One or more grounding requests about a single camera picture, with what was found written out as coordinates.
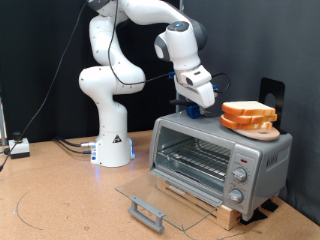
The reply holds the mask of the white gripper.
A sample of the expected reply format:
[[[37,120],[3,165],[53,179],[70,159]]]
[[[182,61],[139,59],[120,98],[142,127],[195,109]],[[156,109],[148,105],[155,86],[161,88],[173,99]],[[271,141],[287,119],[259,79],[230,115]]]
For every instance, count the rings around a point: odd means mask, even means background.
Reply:
[[[201,114],[207,114],[206,108],[211,107],[215,103],[214,91],[210,82],[198,87],[183,86],[175,82],[175,87],[179,94],[200,105],[199,111]]]

